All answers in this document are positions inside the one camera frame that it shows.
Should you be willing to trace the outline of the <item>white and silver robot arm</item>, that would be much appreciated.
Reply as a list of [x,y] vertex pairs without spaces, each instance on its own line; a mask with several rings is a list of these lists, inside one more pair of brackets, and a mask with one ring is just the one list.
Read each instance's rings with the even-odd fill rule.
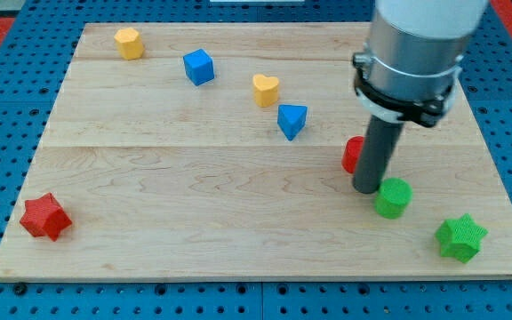
[[435,126],[450,110],[460,63],[488,0],[377,0],[352,58],[359,101],[379,120]]

